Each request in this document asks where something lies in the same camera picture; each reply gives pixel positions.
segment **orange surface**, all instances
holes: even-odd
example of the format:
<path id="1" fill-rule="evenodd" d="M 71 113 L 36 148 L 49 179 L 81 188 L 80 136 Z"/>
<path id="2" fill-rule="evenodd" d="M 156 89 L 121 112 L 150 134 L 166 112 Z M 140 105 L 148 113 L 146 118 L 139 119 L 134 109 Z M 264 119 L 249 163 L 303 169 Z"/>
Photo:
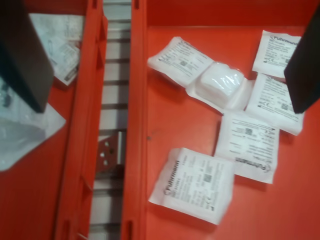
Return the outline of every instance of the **orange surface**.
<path id="1" fill-rule="evenodd" d="M 89 231 L 108 22 L 102 0 L 25 3 L 30 12 L 85 15 L 85 26 L 75 84 L 53 86 L 49 96 L 66 124 L 0 172 L 0 239 L 81 239 Z"/>
<path id="2" fill-rule="evenodd" d="M 161 21 L 150 17 L 155 12 L 148 11 L 156 9 L 151 2 L 155 1 L 143 1 L 146 4 L 140 3 L 140 8 L 132 12 L 134 35 L 131 40 L 122 239 L 320 239 L 317 225 L 320 215 L 320 101 L 306 112 L 299 136 L 281 131 L 273 184 L 235 176 L 232 202 L 219 226 L 148 202 L 169 150 L 185 147 L 213 155 L 221 122 L 221 115 L 216 110 L 188 97 L 183 88 L 148 69 L 148 57 L 162 50 L 171 38 L 180 36 L 215 61 L 240 69 L 252 80 L 256 77 L 251 69 L 262 30 L 301 36 L 306 21 L 303 17 L 297 21 L 292 17 L 294 13 L 287 12 L 288 16 L 282 16 L 287 17 L 286 23 L 292 21 L 301 26 L 258 26 L 259 21 L 264 23 L 261 19 L 252 19 L 255 26 L 154 26 L 152 24 L 161 25 Z M 173 9 L 168 1 L 165 2 L 169 17 L 172 17 Z M 197 4 L 206 1 L 194 2 L 198 8 Z M 176 13 L 175 18 L 181 17 L 178 11 Z M 171 18 L 173 25 L 183 25 L 175 18 Z"/>

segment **paper label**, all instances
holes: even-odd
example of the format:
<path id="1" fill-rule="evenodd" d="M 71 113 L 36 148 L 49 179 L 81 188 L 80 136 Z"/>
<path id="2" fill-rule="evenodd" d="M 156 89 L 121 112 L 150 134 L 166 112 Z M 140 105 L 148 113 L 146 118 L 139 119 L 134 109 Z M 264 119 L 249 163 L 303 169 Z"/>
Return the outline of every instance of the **paper label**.
<path id="1" fill-rule="evenodd" d="M 212 62 L 210 58 L 182 39 L 173 47 L 169 47 L 163 55 L 159 56 L 158 60 L 176 68 L 188 77 L 198 76 L 199 71 L 203 70 L 202 65 Z"/>
<path id="2" fill-rule="evenodd" d="M 166 196 L 188 204 L 215 211 L 221 191 L 221 178 L 225 165 L 210 157 L 193 154 L 181 155 L 176 161 Z"/>
<path id="3" fill-rule="evenodd" d="M 269 36 L 263 62 L 286 68 L 298 42 L 289 41 L 278 36 Z"/>
<path id="4" fill-rule="evenodd" d="M 232 118 L 230 128 L 228 150 L 235 161 L 269 172 L 278 154 L 279 130 L 253 118 L 237 117 Z"/>
<path id="5" fill-rule="evenodd" d="M 300 36 L 263 31 L 252 70 L 284 79 L 284 70 L 300 39 Z"/>
<path id="6" fill-rule="evenodd" d="M 65 41 L 82 40 L 85 19 L 83 16 L 42 13 L 31 13 L 29 16 L 37 31 L 42 29 Z"/>
<path id="7" fill-rule="evenodd" d="M 256 181 L 273 182 L 278 162 L 279 128 L 249 117 L 226 112 L 215 155 L 235 162 L 235 174 Z"/>
<path id="8" fill-rule="evenodd" d="M 288 86 L 269 76 L 265 76 L 262 92 L 256 106 L 297 123 L 303 118 L 302 114 L 295 114 L 294 112 Z"/>
<path id="9" fill-rule="evenodd" d="M 77 76 L 80 50 L 57 36 L 44 33 L 39 36 L 54 69 L 54 76 L 69 85 Z"/>

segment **product label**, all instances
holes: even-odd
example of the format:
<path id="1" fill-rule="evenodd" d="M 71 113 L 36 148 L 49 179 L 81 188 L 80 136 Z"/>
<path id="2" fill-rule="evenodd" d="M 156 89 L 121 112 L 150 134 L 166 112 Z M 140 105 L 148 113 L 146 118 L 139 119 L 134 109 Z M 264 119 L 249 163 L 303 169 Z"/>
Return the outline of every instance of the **product label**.
<path id="1" fill-rule="evenodd" d="M 259 96 L 257 107 L 273 114 L 282 115 L 297 123 L 303 118 L 302 114 L 295 114 L 294 112 L 288 86 L 269 76 L 265 76 L 264 86 Z"/>
<path id="2" fill-rule="evenodd" d="M 69 85 L 78 73 L 80 50 L 49 33 L 40 35 L 41 43 L 54 69 L 54 76 Z"/>
<path id="3" fill-rule="evenodd" d="M 277 159 L 279 129 L 261 121 L 233 117 L 230 123 L 228 151 L 238 163 L 271 170 L 273 159 Z"/>
<path id="4" fill-rule="evenodd" d="M 212 59 L 183 40 L 169 47 L 158 60 L 179 70 L 187 77 L 198 76 L 204 70 L 204 66 L 207 67 L 212 63 Z"/>
<path id="5" fill-rule="evenodd" d="M 38 32 L 39 29 L 65 41 L 81 41 L 84 17 L 78 15 L 57 15 L 31 13 L 30 19 Z"/>
<path id="6" fill-rule="evenodd" d="M 218 204 L 224 167 L 212 157 L 181 155 L 164 194 L 213 212 Z"/>
<path id="7" fill-rule="evenodd" d="M 289 41 L 282 37 L 268 36 L 263 62 L 285 68 L 297 45 L 298 42 Z"/>

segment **metal bracket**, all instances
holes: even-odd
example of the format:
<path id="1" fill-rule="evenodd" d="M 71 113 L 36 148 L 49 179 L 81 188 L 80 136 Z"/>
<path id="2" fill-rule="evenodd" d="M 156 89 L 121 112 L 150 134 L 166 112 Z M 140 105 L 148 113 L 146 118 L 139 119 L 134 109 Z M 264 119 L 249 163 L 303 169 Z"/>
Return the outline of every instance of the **metal bracket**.
<path id="1" fill-rule="evenodd" d="M 96 173 L 109 172 L 125 164 L 126 133 L 119 131 L 99 141 L 96 156 Z"/>

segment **white sealed package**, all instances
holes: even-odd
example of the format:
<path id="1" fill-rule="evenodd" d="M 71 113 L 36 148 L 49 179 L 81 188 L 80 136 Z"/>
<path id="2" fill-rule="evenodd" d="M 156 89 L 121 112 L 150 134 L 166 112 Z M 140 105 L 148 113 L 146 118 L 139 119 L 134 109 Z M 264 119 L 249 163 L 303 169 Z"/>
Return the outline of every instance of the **white sealed package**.
<path id="1" fill-rule="evenodd" d="M 149 201 L 218 225 L 232 199 L 234 163 L 174 148 Z"/>
<path id="2" fill-rule="evenodd" d="M 162 51 L 150 57 L 147 64 L 185 88 L 213 62 L 210 57 L 176 36 Z"/>
<path id="3" fill-rule="evenodd" d="M 284 79 L 284 70 L 300 39 L 300 36 L 263 31 L 252 70 Z"/>
<path id="4" fill-rule="evenodd" d="M 294 112 L 288 86 L 261 73 L 258 73 L 245 112 L 296 136 L 303 129 L 305 113 Z"/>
<path id="5" fill-rule="evenodd" d="M 225 112 L 215 157 L 235 163 L 236 175 L 272 184 L 278 163 L 279 128 L 243 111 Z"/>
<path id="6" fill-rule="evenodd" d="M 186 92 L 224 113 L 225 110 L 243 110 L 252 88 L 253 81 L 248 81 L 243 73 L 227 64 L 214 62 L 186 87 Z"/>
<path id="7" fill-rule="evenodd" d="M 190 97 L 221 113 L 225 109 L 243 110 L 253 88 L 243 73 L 213 61 L 181 37 L 174 37 L 161 52 L 150 57 L 148 66 L 184 87 Z"/>

